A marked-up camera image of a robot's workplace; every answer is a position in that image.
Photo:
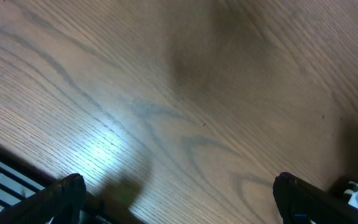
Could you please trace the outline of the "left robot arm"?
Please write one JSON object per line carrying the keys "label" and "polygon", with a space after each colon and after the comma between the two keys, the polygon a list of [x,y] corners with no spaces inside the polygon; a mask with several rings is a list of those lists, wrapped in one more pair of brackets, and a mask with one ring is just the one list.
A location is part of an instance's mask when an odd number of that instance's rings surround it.
{"label": "left robot arm", "polygon": [[[358,183],[349,182],[341,198],[282,172],[273,183],[273,197],[284,223],[358,223]],[[103,203],[86,203],[83,177],[72,174],[26,196],[0,184],[0,223],[138,223]]]}

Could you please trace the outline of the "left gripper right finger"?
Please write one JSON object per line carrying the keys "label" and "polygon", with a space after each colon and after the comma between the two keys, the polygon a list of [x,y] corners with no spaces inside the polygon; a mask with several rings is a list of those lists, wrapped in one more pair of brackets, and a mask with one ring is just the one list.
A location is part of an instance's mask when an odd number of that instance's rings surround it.
{"label": "left gripper right finger", "polygon": [[333,195],[282,172],[273,183],[273,197],[285,224],[358,223],[358,182],[348,181]]}

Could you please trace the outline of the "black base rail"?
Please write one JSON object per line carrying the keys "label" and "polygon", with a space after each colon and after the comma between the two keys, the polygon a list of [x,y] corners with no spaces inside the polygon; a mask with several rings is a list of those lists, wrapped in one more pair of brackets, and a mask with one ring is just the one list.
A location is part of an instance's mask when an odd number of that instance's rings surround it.
{"label": "black base rail", "polygon": [[[53,179],[30,168],[0,148],[0,212],[61,179]],[[89,194],[86,188],[86,202],[80,211],[79,223],[141,223],[141,219],[123,203],[108,205]]]}

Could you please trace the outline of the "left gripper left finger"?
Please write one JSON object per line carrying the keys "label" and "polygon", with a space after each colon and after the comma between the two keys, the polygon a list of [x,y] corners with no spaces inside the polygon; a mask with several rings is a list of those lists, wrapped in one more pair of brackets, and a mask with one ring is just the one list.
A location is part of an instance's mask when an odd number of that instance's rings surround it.
{"label": "left gripper left finger", "polygon": [[86,202],[82,175],[70,174],[0,212],[0,224],[78,224]]}

